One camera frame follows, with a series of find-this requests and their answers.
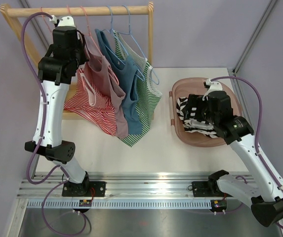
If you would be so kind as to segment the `black white striped tank top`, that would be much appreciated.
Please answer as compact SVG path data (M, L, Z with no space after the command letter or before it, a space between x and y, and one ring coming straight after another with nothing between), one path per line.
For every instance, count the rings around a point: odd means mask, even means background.
M182 121L185 132L189 133L201 133L209 138L218 138L217 133L213 125L209 124L207 121L197 121L194 116L196 115L196 108L192 108L189 118L185 118L182 109L187 105L188 98L180 97L177 99L176 113L179 119Z

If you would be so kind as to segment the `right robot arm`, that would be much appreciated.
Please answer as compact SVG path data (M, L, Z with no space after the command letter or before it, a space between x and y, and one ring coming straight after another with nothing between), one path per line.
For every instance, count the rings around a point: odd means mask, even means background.
M283 178L259 146L247 120L233 114L230 96L225 91L206 96L190 94L182 112L186 118L193 115L196 120L213 125L217 136L240 157L256 183L253 187L220 170L209 175L208 192L235 197L265 227L283 219Z

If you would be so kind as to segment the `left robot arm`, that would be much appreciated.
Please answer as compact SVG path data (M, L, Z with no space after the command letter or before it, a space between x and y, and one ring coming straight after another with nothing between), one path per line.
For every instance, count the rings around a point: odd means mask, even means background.
M63 196L83 197L89 193L89 176L77 162L75 144L61 135L62 115L71 79L86 62L85 42L74 26L57 26L53 43L38 63L40 109L37 128L25 150L45 157L65 172Z

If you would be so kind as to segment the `pink wire hanger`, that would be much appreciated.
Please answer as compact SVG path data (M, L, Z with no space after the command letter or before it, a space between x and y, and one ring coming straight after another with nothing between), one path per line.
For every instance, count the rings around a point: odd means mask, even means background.
M48 17L48 16L42 16L42 19L45 23L45 25L47 26L47 29L49 30L50 33L52 33L52 28L50 27L50 23L52 23L52 18Z

